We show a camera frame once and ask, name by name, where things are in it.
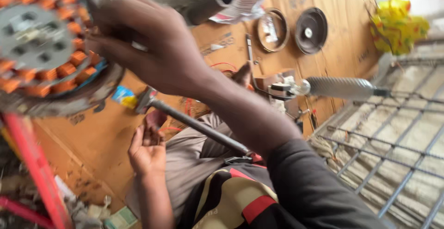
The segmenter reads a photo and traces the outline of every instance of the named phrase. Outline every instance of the black sleeve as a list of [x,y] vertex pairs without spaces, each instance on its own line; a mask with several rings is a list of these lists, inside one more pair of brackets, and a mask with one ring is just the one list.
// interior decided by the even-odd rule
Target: black sleeve
[[308,228],[385,228],[305,141],[274,150],[267,167],[279,203]]

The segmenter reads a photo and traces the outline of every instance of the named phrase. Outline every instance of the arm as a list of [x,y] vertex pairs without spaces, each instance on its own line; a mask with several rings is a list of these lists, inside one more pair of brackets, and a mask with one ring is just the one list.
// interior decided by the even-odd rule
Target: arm
[[[290,120],[274,111],[263,98],[205,64],[176,11],[150,0],[112,0],[101,11],[101,30],[113,33],[90,38],[99,54],[119,62],[163,93],[208,104],[245,146],[269,161],[277,194],[293,216],[308,224],[310,219],[319,218],[320,227],[335,228],[343,223],[353,224],[348,211],[358,209],[362,211],[359,218],[365,217],[378,225],[374,214],[331,175],[305,142],[288,144],[301,141],[298,128]],[[115,33],[130,34],[130,40],[145,45],[148,52],[110,36]],[[290,148],[289,152],[279,152],[283,145]]]
[[[119,62],[163,93],[206,103],[241,143],[263,157],[286,141],[301,138],[293,122],[270,108],[263,98],[205,64],[194,37],[175,10],[151,0],[111,0],[95,21],[110,35],[89,38],[99,54]],[[150,52],[116,39],[116,34],[122,33],[132,33],[129,41],[137,41]]]
[[144,229],[172,229],[173,210],[165,182],[166,149],[164,134],[148,123],[140,125],[128,150],[136,173],[140,214]]

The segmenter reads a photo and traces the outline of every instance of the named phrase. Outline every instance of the hammer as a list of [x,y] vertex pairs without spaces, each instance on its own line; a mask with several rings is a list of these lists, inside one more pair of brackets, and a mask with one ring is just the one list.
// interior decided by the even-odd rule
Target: hammer
[[163,101],[156,99],[157,90],[152,87],[147,87],[147,89],[139,96],[139,101],[136,105],[136,113],[145,114],[147,113],[150,107],[155,107],[158,110],[161,110],[165,114],[179,120],[180,122],[187,124],[193,129],[201,132],[202,134],[208,136],[216,142],[219,142],[221,145],[228,147],[232,151],[240,152],[244,155],[250,152],[248,148],[241,143],[231,139],[230,137],[217,132],[216,130],[210,128],[209,126],[203,125],[198,122],[196,119],[193,119],[174,108],[168,106]]

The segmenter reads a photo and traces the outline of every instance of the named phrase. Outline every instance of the rebar grid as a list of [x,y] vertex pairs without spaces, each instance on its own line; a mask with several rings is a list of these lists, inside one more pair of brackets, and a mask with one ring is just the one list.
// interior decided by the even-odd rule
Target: rebar grid
[[327,126],[327,128],[329,130],[339,130],[339,131],[347,132],[348,134],[354,134],[354,135],[366,138],[367,140],[370,140],[370,141],[382,142],[382,143],[390,145],[392,147],[398,147],[398,148],[402,148],[402,149],[409,150],[409,151],[412,151],[412,152],[417,152],[419,154],[424,154],[425,156],[429,156],[429,157],[433,157],[433,158],[436,158],[436,159],[444,160],[444,156],[439,156],[439,155],[436,155],[436,154],[433,154],[433,153],[429,153],[429,152],[426,153],[426,152],[424,152],[422,150],[414,149],[414,148],[410,148],[410,147],[406,147],[406,146],[402,146],[402,145],[400,145],[398,143],[391,143],[391,142],[388,142],[388,141],[385,141],[385,140],[381,140],[381,139],[378,139],[378,138],[372,138],[372,137],[370,137],[368,135],[361,134],[361,133],[358,133],[358,132],[354,132],[354,131],[351,131],[351,130],[345,130],[345,129],[338,128],[338,127],[333,127],[333,126]]
[[404,167],[408,167],[408,168],[410,168],[410,169],[415,169],[415,170],[418,170],[418,171],[420,171],[420,172],[423,172],[423,173],[426,173],[426,174],[430,174],[430,175],[432,175],[432,176],[435,176],[435,177],[437,177],[437,178],[440,178],[440,179],[443,179],[443,180],[444,180],[444,176],[439,175],[439,174],[436,174],[436,173],[433,173],[433,172],[430,172],[430,171],[427,171],[427,170],[424,170],[424,169],[421,169],[421,168],[418,168],[417,166],[410,165],[410,164],[404,163],[404,162],[402,162],[402,161],[399,161],[399,160],[395,160],[395,159],[392,159],[392,158],[386,157],[386,156],[384,156],[384,155],[382,155],[382,154],[379,154],[379,153],[375,153],[375,152],[371,152],[371,151],[368,151],[368,150],[365,150],[365,149],[362,149],[362,148],[359,148],[359,147],[355,147],[355,146],[350,145],[350,144],[348,144],[348,143],[346,143],[346,142],[341,142],[341,141],[338,141],[338,140],[335,140],[335,139],[332,139],[332,138],[329,138],[329,137],[326,137],[326,136],[323,136],[323,135],[319,135],[319,137],[322,138],[322,139],[325,139],[325,140],[327,140],[327,141],[332,141],[332,142],[335,142],[335,143],[341,144],[341,145],[346,146],[346,147],[348,147],[348,148],[356,149],[359,153],[361,153],[361,152],[365,152],[365,153],[368,153],[368,154],[371,154],[371,155],[377,156],[377,157],[379,157],[379,158],[381,158],[381,159],[385,159],[385,160],[388,160],[388,161],[391,161],[391,162],[394,162],[394,163],[400,164],[400,165],[402,165],[402,166],[404,166]]
[[[425,157],[431,157],[431,158],[435,158],[435,159],[439,159],[439,160],[444,160],[444,156],[430,153],[431,148],[436,144],[436,142],[444,134],[444,124],[440,127],[439,131],[434,135],[434,137],[431,139],[431,141],[427,145],[426,149],[424,149],[424,150],[414,149],[414,148],[400,145],[400,143],[406,137],[406,135],[421,120],[421,118],[423,117],[425,112],[444,114],[443,110],[429,108],[431,106],[431,104],[444,105],[444,100],[436,99],[437,96],[439,96],[441,94],[441,92],[444,91],[444,84],[442,84],[436,90],[436,92],[434,93],[432,98],[425,98],[423,95],[418,93],[418,91],[427,83],[428,79],[430,79],[431,76],[437,71],[436,70],[437,67],[444,66],[444,59],[440,58],[440,59],[423,59],[423,60],[421,60],[421,59],[419,59],[419,60],[418,59],[404,60],[402,62],[402,64],[403,65],[433,66],[433,67],[432,67],[431,71],[428,72],[427,75],[423,79],[421,79],[421,81],[417,84],[417,86],[415,87],[415,89],[412,92],[407,92],[407,91],[394,91],[393,92],[392,98],[403,98],[404,99],[399,105],[385,104],[385,103],[383,103],[385,99],[382,99],[382,101],[380,101],[380,102],[371,102],[371,101],[357,102],[357,101],[355,101],[355,102],[353,102],[354,105],[368,104],[368,105],[374,105],[374,107],[372,107],[372,109],[369,111],[369,113],[366,113],[366,115],[363,118],[361,118],[358,121],[358,124],[356,126],[354,126],[353,129],[351,129],[351,130],[342,129],[339,127],[339,125],[337,125],[337,126],[327,125],[326,126],[327,130],[330,130],[330,131],[339,130],[339,131],[343,131],[343,132],[346,132],[349,134],[354,134],[356,136],[363,137],[363,138],[367,139],[367,141],[363,144],[363,146],[361,146],[359,148],[359,147],[353,146],[349,143],[346,143],[346,141],[345,141],[346,137],[344,137],[343,140],[335,140],[335,139],[332,139],[328,136],[319,135],[319,137],[321,137],[327,141],[331,141],[331,142],[336,143],[333,147],[334,152],[335,152],[335,149],[339,147],[339,145],[343,145],[345,147],[352,148],[352,149],[356,150],[356,153],[352,156],[352,158],[350,158],[349,161],[344,165],[344,167],[342,169],[340,169],[340,171],[338,171],[338,173],[337,173],[338,176],[343,174],[346,171],[346,169],[358,158],[358,156],[361,153],[367,153],[367,154],[374,155],[374,156],[380,158],[380,161],[371,169],[371,171],[367,174],[367,176],[364,178],[362,183],[356,188],[355,193],[357,193],[357,194],[359,194],[363,190],[365,185],[368,184],[371,177],[376,174],[376,172],[378,171],[378,169],[380,168],[380,166],[383,164],[384,161],[391,161],[391,162],[394,162],[396,164],[402,165],[402,166],[410,169],[408,171],[408,173],[403,177],[403,179],[399,183],[399,185],[396,187],[396,190],[391,194],[391,196],[387,199],[385,204],[382,206],[382,208],[378,212],[379,218],[381,218],[383,215],[385,215],[385,213],[389,210],[390,206],[395,202],[396,198],[399,196],[399,194],[402,192],[404,187],[407,185],[408,181],[411,179],[411,177],[413,176],[415,171],[419,171],[419,172],[428,174],[430,176],[434,176],[434,177],[444,180],[443,175],[436,174],[434,172],[420,168],[420,165],[424,161]],[[423,108],[416,108],[416,107],[407,106],[408,102],[411,100],[423,100],[423,101],[427,102],[427,104]],[[364,135],[364,134],[357,132],[356,129],[359,127],[359,125],[362,124],[365,120],[367,120],[367,118],[370,116],[370,114],[373,113],[375,110],[377,110],[377,108],[380,106],[392,107],[392,108],[396,108],[396,110],[394,110],[386,118],[386,120],[380,125],[380,127],[371,136]],[[376,138],[376,136],[385,128],[386,125],[391,123],[391,121],[398,115],[398,113],[402,109],[415,110],[415,111],[418,111],[419,113],[416,115],[416,117],[411,121],[411,123],[408,125],[408,127],[403,131],[403,133],[397,138],[397,140],[394,143]],[[371,152],[365,148],[368,144],[370,144],[371,141],[378,141],[378,142],[387,144],[390,146],[390,148],[387,150],[385,155],[382,155],[380,153]],[[396,159],[393,159],[390,157],[391,152],[394,151],[395,148],[401,148],[401,149],[409,150],[411,152],[416,152],[420,156],[414,164],[407,164],[407,163],[404,163],[402,161],[399,161],[399,160],[396,160]],[[433,222],[433,219],[438,214],[440,207],[443,203],[444,203],[444,191],[441,192],[441,194],[437,198],[434,206],[430,209],[430,212],[426,216],[426,218],[421,226],[421,229],[425,229],[425,228],[430,227],[430,225]]]
[[[428,79],[430,79],[430,77],[436,72],[436,67],[432,68],[427,75],[418,83],[418,85],[414,88],[413,93],[416,93],[418,90],[420,90],[427,82]],[[405,99],[401,105],[400,108],[396,109],[395,112],[391,113],[391,115],[379,126],[379,128],[372,134],[372,138],[375,138],[377,135],[379,135],[379,133],[385,128],[386,125],[390,124],[390,122],[398,115],[399,111],[401,110],[401,107],[403,107],[404,105],[406,105],[408,103],[408,99]],[[368,145],[368,141],[366,141],[363,145],[362,148],[366,147]],[[345,172],[347,170],[347,168],[355,161],[355,159],[358,158],[360,151],[356,152],[352,158],[349,159],[349,161],[344,165],[344,167],[337,172],[337,176],[341,176],[341,174],[343,172]]]
[[[442,92],[444,87],[444,84],[442,84],[438,90],[436,90],[436,92],[433,95],[433,98],[436,98],[437,96],[439,96],[439,94]],[[432,103],[428,102],[425,105],[425,108],[428,108]],[[412,120],[412,122],[408,125],[407,129],[405,129],[402,134],[398,137],[398,139],[396,140],[395,144],[399,144],[401,143],[401,141],[405,138],[405,136],[410,132],[410,130],[418,123],[419,120],[421,120],[422,116],[424,113],[420,112],[418,113],[418,115]],[[391,154],[391,152],[395,150],[395,147],[391,147],[386,153],[385,156],[388,156],[389,154]],[[374,167],[373,169],[370,171],[370,173],[365,177],[365,179],[362,181],[362,183],[358,186],[358,188],[355,190],[355,193],[359,193],[361,192],[361,190],[364,188],[364,186],[367,184],[367,182],[369,182],[370,178],[378,171],[378,169],[381,167],[381,165],[384,163],[384,159],[381,159]]]

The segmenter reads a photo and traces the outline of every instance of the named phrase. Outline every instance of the metal ring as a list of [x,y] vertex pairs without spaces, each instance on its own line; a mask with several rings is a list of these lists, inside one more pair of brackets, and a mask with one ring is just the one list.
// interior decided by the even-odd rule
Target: metal ring
[[282,50],[282,49],[285,47],[285,45],[286,45],[287,42],[288,42],[288,39],[290,38],[290,28],[288,27],[288,22],[287,22],[287,20],[286,20],[286,18],[285,18],[285,16],[284,16],[284,14],[282,14],[282,12],[281,12],[280,10],[278,10],[278,9],[276,9],[276,8],[269,8],[269,9],[266,9],[266,10],[265,10],[265,15],[264,15],[264,16],[267,16],[267,15],[270,14],[270,13],[274,13],[274,14],[276,14],[276,15],[281,19],[282,27],[283,27],[284,32],[285,32],[285,37],[284,37],[284,39],[282,40],[282,42],[281,42],[276,48],[274,48],[274,49],[268,48],[268,47],[264,44],[264,42],[263,42],[263,41],[260,39],[260,37],[259,37],[259,27],[260,27],[259,23],[261,22],[262,18],[260,18],[260,19],[258,20],[257,27],[256,27],[256,31],[257,31],[257,34],[258,34],[258,40],[259,40],[259,42],[261,43],[261,46],[263,47],[263,49],[264,49],[265,51],[269,52],[269,53],[273,53],[273,52],[278,52],[278,51]]

